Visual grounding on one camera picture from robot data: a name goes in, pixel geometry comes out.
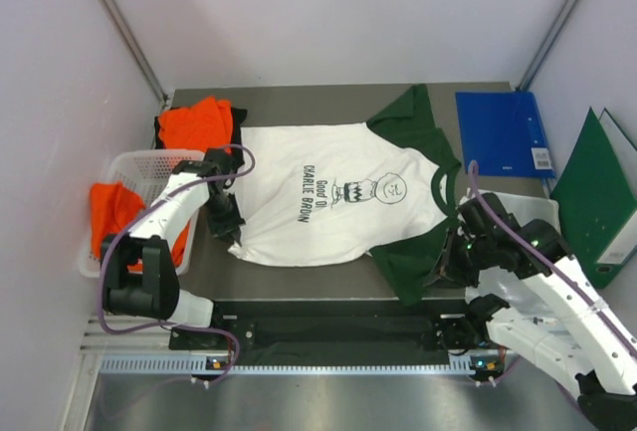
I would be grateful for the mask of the white green raglan t-shirt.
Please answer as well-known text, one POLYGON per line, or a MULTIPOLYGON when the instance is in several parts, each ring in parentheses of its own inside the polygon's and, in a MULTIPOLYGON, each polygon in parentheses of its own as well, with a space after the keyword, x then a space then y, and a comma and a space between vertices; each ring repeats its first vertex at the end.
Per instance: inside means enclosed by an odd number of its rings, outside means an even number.
POLYGON ((461 168, 425 86, 364 122, 253 126, 242 139, 256 165, 233 187, 244 221, 235 258, 311 268, 369 256, 405 306, 422 298, 461 168))

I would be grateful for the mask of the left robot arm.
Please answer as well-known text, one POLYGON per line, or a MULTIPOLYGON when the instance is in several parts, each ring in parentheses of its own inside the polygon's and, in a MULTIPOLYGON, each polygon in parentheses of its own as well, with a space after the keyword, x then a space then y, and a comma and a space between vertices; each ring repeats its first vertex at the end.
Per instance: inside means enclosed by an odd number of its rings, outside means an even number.
POLYGON ((204 208, 213 237, 238 242, 241 217, 228 191, 241 171, 246 148, 224 144, 200 160, 178 162, 151 205, 101 245, 100 319, 106 313, 151 319, 161 325, 190 327, 204 347, 225 338, 225 324, 215 318, 213 301, 180 287, 172 249, 192 218, 204 208))

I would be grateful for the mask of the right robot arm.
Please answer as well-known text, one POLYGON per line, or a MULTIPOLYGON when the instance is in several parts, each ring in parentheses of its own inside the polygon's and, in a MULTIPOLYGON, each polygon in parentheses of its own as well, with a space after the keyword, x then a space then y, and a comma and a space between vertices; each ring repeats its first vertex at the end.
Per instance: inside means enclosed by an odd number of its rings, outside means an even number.
POLYGON ((542 218, 520 223, 495 193, 465 199, 455 217, 433 279, 473 290, 467 340, 503 346, 533 364, 596 429, 635 429, 636 338, 594 290, 557 228, 542 218), (489 273, 515 278, 569 338, 535 323, 489 273))

